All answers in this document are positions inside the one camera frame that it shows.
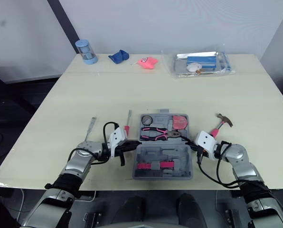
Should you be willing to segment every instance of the clear plastic packaging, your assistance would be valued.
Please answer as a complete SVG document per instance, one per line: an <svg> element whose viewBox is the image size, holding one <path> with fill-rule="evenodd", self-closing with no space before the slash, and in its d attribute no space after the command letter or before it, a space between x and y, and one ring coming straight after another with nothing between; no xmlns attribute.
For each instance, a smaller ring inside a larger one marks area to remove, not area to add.
<svg viewBox="0 0 283 228"><path fill-rule="evenodd" d="M174 78L223 76L235 72L225 51L184 53L162 50L162 61Z"/></svg>

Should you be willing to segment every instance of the pink tape measure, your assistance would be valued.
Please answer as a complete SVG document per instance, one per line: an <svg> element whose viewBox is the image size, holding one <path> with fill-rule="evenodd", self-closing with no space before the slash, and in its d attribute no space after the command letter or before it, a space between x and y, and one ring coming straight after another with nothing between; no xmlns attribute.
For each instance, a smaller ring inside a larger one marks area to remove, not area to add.
<svg viewBox="0 0 283 228"><path fill-rule="evenodd" d="M173 116L173 129L174 130L183 130L187 127L188 122L187 118L182 115Z"/></svg>

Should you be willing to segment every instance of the silver screwdriver shaft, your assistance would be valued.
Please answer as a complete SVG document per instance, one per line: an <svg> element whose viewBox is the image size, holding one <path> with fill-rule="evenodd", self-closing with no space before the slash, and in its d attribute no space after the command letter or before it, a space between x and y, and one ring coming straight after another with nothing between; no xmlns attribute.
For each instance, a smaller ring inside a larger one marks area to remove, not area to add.
<svg viewBox="0 0 283 228"><path fill-rule="evenodd" d="M90 121L90 124L89 124L88 131L87 131L86 136L85 136L85 141L88 139L89 134L90 134L90 132L92 131L92 128L93 128L93 126L94 126L94 124L95 124L95 121L96 121L96 117L92 117L92 119L91 119L91 121Z"/></svg>

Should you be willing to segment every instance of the white wall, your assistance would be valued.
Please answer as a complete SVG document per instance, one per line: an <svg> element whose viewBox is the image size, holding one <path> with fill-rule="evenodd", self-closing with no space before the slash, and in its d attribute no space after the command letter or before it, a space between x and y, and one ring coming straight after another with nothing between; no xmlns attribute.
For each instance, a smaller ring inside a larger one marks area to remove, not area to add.
<svg viewBox="0 0 283 228"><path fill-rule="evenodd" d="M283 19L283 0L60 0L97 53L160 53L225 44L262 57ZM75 52L46 0L0 0L0 78L63 73Z"/></svg>
<svg viewBox="0 0 283 228"><path fill-rule="evenodd" d="M0 0L0 79L62 74L75 56L46 0Z"/></svg>
<svg viewBox="0 0 283 228"><path fill-rule="evenodd" d="M274 83L283 92L283 21L267 47L261 62Z"/></svg>
<svg viewBox="0 0 283 228"><path fill-rule="evenodd" d="M225 44L262 57L283 19L283 0L60 0L95 52L160 53Z"/></svg>

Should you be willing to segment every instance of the pink toy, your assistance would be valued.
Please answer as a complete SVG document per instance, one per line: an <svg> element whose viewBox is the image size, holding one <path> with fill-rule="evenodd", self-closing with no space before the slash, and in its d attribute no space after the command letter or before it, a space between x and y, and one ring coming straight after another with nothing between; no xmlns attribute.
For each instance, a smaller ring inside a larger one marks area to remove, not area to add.
<svg viewBox="0 0 283 228"><path fill-rule="evenodd" d="M152 57L142 58L138 60L138 64L144 69L154 69L154 65L158 62L157 59Z"/></svg>

